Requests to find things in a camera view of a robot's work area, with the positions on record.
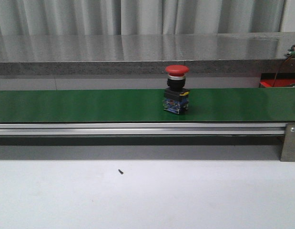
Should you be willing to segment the aluminium conveyor frame rail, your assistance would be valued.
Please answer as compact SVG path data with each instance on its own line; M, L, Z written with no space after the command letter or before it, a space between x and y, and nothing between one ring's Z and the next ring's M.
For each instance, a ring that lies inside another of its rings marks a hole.
M0 124L4 135L283 135L286 123Z

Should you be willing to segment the small green circuit board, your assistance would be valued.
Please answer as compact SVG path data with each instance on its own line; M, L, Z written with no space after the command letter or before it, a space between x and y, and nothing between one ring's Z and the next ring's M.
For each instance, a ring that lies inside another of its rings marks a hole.
M292 45L290 47L290 49L287 50L286 54L285 54L286 57L294 57L295 58L295 44Z

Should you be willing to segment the metal conveyor support bracket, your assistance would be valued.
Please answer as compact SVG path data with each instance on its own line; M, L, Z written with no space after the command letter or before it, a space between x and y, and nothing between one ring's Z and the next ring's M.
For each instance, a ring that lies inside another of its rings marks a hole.
M280 161L295 162L295 123L286 125Z

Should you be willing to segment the red plastic tray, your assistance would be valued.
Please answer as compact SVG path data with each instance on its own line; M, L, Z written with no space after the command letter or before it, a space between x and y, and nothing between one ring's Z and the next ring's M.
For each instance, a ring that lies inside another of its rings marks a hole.
M263 73L259 87L295 87L295 73Z

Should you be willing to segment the grey stone counter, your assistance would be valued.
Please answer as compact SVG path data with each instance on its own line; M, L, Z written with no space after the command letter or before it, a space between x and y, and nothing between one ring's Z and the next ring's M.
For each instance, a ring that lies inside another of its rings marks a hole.
M0 75L295 73L295 32L177 35L0 36Z

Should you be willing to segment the grey curtain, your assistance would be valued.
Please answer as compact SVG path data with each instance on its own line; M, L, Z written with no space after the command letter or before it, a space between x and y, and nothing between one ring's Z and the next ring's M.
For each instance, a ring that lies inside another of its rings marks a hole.
M283 0L0 0L0 35L277 32Z

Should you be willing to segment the green conveyor belt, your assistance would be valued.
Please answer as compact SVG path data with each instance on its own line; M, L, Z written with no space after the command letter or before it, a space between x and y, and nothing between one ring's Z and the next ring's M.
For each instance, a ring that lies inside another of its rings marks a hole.
M162 89L0 91L0 123L295 122L295 88L192 89L185 114Z

